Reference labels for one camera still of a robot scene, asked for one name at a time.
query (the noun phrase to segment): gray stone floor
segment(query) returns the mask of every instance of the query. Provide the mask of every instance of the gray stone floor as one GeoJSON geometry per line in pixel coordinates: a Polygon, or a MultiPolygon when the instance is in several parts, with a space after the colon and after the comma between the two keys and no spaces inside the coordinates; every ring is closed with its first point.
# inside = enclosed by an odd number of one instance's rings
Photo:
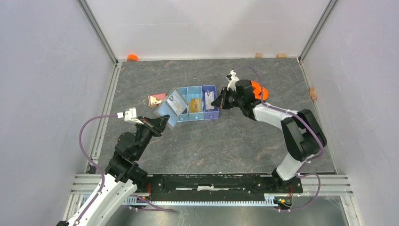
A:
{"type": "MultiPolygon", "coordinates": [[[[136,107],[138,115],[156,117],[147,96],[169,93],[174,87],[227,86],[226,75],[242,65],[255,66],[269,91],[268,102],[291,110],[315,112],[300,66],[294,58],[220,59],[124,62],[121,67],[111,113],[136,107]]],[[[256,80],[249,69],[240,79],[256,80]]],[[[109,119],[99,159],[104,169],[111,159],[118,136],[135,127],[123,120],[109,119]]],[[[178,123],[154,137],[140,161],[151,173],[271,173],[287,149],[281,130],[252,121],[239,109],[222,110],[218,120],[178,123]]],[[[312,161],[304,172],[333,172],[329,154],[312,161]]]]}

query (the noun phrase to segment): white wall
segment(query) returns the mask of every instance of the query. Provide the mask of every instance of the white wall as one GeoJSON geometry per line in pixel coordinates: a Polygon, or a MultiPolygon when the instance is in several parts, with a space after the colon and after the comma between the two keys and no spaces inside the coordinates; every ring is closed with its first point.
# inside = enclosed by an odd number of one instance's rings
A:
{"type": "Polygon", "coordinates": [[[0,225],[55,226],[112,64],[74,0],[2,1],[0,30],[0,225]]]}
{"type": "Polygon", "coordinates": [[[339,1],[304,60],[366,226],[398,224],[398,8],[397,0],[339,1]]]}
{"type": "Polygon", "coordinates": [[[119,59],[299,56],[328,0],[88,0],[119,59]]]}

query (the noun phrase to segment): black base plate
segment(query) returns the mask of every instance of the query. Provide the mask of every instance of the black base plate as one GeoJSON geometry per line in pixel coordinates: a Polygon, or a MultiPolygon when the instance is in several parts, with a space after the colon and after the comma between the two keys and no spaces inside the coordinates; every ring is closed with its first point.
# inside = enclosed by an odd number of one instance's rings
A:
{"type": "Polygon", "coordinates": [[[290,184],[276,189],[274,179],[265,174],[153,174],[147,177],[147,185],[137,192],[149,192],[152,201],[264,201],[264,194],[302,193],[302,183],[294,178],[290,184]],[[212,186],[202,190],[198,186],[212,186]]]}

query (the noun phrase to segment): card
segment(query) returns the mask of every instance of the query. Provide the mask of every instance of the card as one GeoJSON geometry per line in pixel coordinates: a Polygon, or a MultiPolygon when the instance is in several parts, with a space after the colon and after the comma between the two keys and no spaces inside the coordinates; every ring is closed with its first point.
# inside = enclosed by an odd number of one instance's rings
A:
{"type": "Polygon", "coordinates": [[[176,113],[177,116],[181,115],[187,108],[185,101],[178,94],[176,90],[174,90],[166,99],[168,105],[172,108],[172,110],[176,113]]]}
{"type": "Polygon", "coordinates": [[[207,91],[205,93],[205,110],[213,110],[215,108],[211,105],[214,100],[215,97],[213,91],[207,91]]]}
{"type": "Polygon", "coordinates": [[[193,98],[190,101],[190,113],[201,112],[201,98],[193,98]]]}

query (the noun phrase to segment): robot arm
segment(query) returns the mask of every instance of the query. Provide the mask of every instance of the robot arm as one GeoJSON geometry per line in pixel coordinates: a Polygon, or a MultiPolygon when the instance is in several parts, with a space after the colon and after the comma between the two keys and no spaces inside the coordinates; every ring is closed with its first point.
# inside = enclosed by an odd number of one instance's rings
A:
{"type": "Polygon", "coordinates": [[[259,89],[253,87],[253,82],[240,80],[234,71],[227,76],[229,85],[222,88],[220,96],[212,102],[212,106],[221,109],[239,107],[244,116],[255,120],[263,121],[275,126],[283,131],[288,153],[283,162],[272,172],[275,179],[275,187],[289,184],[300,167],[319,151],[319,145],[308,130],[304,130],[302,125],[295,117],[288,114],[291,112],[303,119],[315,132],[323,146],[327,145],[326,137],[317,123],[313,113],[308,109],[301,111],[286,112],[276,110],[271,104],[261,103],[258,92],[259,89]]]}
{"type": "Polygon", "coordinates": [[[169,115],[155,119],[137,117],[136,109],[130,108],[123,116],[126,122],[135,124],[136,132],[119,136],[114,156],[105,169],[102,191],[95,189],[73,217],[60,221],[57,226],[104,226],[131,194],[146,186],[147,172],[139,168],[135,161],[140,159],[152,137],[162,135],[169,115]]]}

